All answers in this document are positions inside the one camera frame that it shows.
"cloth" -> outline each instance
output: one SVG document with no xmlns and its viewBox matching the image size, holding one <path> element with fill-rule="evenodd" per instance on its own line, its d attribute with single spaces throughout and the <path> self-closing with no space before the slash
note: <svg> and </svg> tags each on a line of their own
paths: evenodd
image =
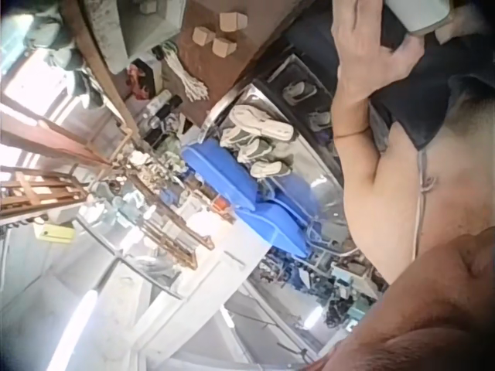
<svg viewBox="0 0 495 371">
<path fill-rule="evenodd" d="M 326 88 L 334 92 L 340 62 L 330 32 L 332 22 L 331 9 L 309 12 L 286 37 Z M 405 35 L 405 27 L 385 7 L 382 45 L 397 49 Z M 377 91 L 371 103 L 389 127 L 398 121 L 414 146 L 425 148 L 442 127 L 449 105 L 465 89 L 474 87 L 476 94 L 495 90 L 491 41 L 488 36 L 472 35 L 440 46 L 434 34 L 427 35 L 425 55 L 411 75 Z"/>
</svg>

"hand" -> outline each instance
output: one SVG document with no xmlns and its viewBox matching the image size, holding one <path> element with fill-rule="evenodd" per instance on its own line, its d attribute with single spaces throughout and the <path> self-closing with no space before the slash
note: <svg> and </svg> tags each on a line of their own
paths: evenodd
<svg viewBox="0 0 495 371">
<path fill-rule="evenodd" d="M 339 87 L 353 102 L 409 76 L 425 52 L 424 40 L 414 36 L 394 52 L 380 44 L 383 6 L 383 0 L 333 0 Z"/>
</svg>

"skin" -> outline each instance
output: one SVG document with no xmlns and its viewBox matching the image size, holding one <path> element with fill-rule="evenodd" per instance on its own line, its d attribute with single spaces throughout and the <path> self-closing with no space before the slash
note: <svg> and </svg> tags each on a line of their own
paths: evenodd
<svg viewBox="0 0 495 371">
<path fill-rule="evenodd" d="M 494 251 L 492 228 L 423 254 L 353 333 L 306 371 L 359 370 L 378 349 L 415 342 L 434 348 L 469 333 L 493 331 Z"/>
<path fill-rule="evenodd" d="M 389 148 L 382 155 L 378 152 L 369 130 L 369 96 L 406 78 L 422 58 L 424 46 L 412 36 L 395 52 L 381 46 L 382 8 L 383 0 L 333 0 L 332 34 L 340 68 L 332 116 L 351 235 L 392 283 L 413 261 L 418 153 L 397 123 L 391 128 Z M 465 117 L 471 130 L 459 133 L 446 124 L 428 146 L 428 176 L 435 177 L 436 184 L 427 195 L 420 255 L 495 225 L 494 117 L 492 105 L 479 119 Z"/>
</svg>

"wooden block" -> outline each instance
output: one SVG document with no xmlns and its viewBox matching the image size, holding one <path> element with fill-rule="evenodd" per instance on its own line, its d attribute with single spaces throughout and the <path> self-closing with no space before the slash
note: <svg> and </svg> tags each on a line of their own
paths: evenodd
<svg viewBox="0 0 495 371">
<path fill-rule="evenodd" d="M 232 12 L 220 13 L 220 29 L 224 32 L 234 32 L 248 27 L 248 16 Z"/>
<path fill-rule="evenodd" d="M 233 43 L 227 39 L 217 37 L 213 41 L 213 53 L 221 58 L 225 58 L 235 52 L 237 49 L 237 44 Z"/>
<path fill-rule="evenodd" d="M 206 27 L 196 27 L 193 32 L 193 41 L 199 46 L 205 46 L 215 39 L 215 32 Z"/>
</svg>

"wooden table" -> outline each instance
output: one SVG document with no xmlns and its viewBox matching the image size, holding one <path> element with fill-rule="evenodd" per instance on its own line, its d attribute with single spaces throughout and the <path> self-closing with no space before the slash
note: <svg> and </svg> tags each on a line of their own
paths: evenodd
<svg viewBox="0 0 495 371">
<path fill-rule="evenodd" d="M 311 3 L 308 0 L 189 0 L 178 39 L 179 57 L 186 70 L 208 86 L 210 99 L 192 103 L 183 96 L 183 113 L 200 126 L 208 110 Z M 221 32 L 221 12 L 246 14 L 247 28 Z M 236 42 L 237 50 L 227 58 L 220 58 L 213 54 L 212 44 L 198 46 L 192 40 L 197 26 L 206 26 L 218 36 Z"/>
</svg>

